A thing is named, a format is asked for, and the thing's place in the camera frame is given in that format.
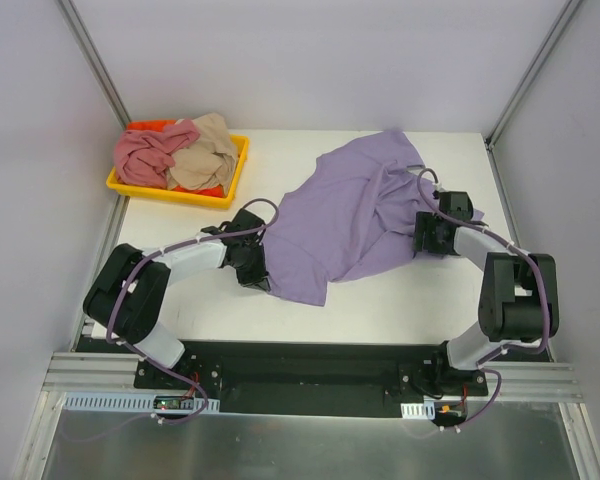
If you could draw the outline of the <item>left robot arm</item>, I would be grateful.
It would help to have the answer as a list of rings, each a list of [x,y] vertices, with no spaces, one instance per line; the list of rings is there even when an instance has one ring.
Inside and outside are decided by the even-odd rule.
[[[162,249],[120,244],[91,285],[83,312],[105,328],[108,339],[157,362],[156,375],[168,388],[182,388],[193,373],[193,353],[159,320],[167,289],[204,271],[230,267],[241,286],[267,292],[266,228],[263,219],[242,208],[232,220]]]

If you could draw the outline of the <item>purple t shirt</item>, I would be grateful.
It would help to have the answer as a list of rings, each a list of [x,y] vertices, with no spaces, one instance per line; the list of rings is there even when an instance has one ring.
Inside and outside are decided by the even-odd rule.
[[[271,294],[324,306],[330,284],[409,263],[416,215],[433,199],[432,183],[417,177],[424,166],[400,131],[356,138],[318,157],[265,233]]]

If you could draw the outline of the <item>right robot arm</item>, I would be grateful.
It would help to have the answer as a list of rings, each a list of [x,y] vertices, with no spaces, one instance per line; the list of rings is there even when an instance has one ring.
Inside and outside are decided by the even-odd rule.
[[[540,354],[559,328],[556,264],[529,253],[473,218],[464,192],[436,193],[437,209],[415,217],[413,251],[470,260],[482,272],[477,320],[443,342],[413,370],[410,385],[424,396],[459,395],[484,378],[479,368],[511,350]]]

